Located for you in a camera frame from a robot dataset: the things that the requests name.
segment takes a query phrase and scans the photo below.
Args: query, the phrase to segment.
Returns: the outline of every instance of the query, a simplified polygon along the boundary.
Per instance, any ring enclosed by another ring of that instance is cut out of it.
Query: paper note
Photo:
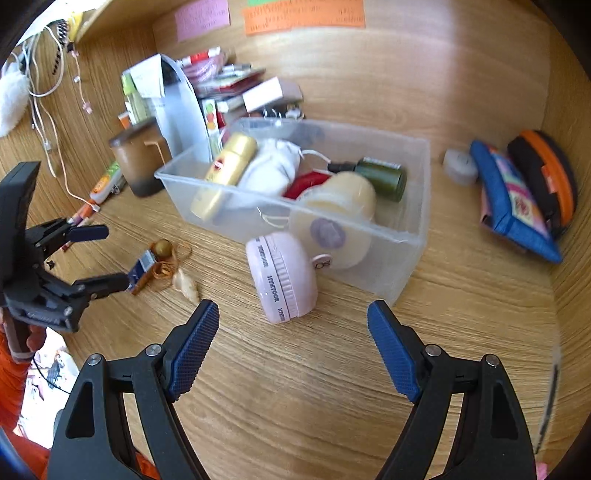
[[[164,81],[162,74],[162,58],[154,55],[129,69],[131,78],[143,98],[162,98]]]
[[[228,0],[199,0],[179,8],[174,14],[178,41],[203,35],[230,24]]]
[[[365,28],[363,0],[281,0],[244,9],[247,35],[297,27]]]

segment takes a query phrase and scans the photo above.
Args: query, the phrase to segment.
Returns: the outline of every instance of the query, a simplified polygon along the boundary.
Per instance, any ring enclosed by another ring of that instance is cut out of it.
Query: orange clothing
[[[0,427],[33,474],[44,480],[47,477],[50,450],[13,433],[21,414],[28,369],[29,365],[12,361],[6,337],[0,333]],[[140,453],[137,458],[144,475],[160,480],[154,465]]]

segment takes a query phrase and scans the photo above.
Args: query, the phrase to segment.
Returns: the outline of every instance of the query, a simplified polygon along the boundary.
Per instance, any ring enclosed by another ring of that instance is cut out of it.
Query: brown lid
[[[109,140],[109,146],[113,147],[120,147],[126,144],[131,138],[139,135],[144,130],[147,130],[154,124],[157,124],[157,120],[155,117],[148,118],[138,124],[131,126],[130,128],[123,130],[119,135],[113,137]]]

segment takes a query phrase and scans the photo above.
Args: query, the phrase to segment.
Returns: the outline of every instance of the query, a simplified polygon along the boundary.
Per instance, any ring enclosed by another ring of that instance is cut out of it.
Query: green bottle
[[[123,95],[125,95],[125,107],[129,112],[129,119],[132,125],[136,125],[151,117],[148,107],[135,86],[131,74],[124,73],[121,76]]]
[[[376,194],[393,202],[402,200],[408,177],[402,165],[369,157],[357,163],[329,163],[328,170],[332,173],[354,171],[369,180]]]

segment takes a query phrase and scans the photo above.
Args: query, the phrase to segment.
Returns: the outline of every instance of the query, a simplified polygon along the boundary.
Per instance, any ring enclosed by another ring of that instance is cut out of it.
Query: pencil case
[[[577,208],[577,184],[569,160],[549,135],[525,130],[507,147],[538,204],[554,239],[570,225]]]

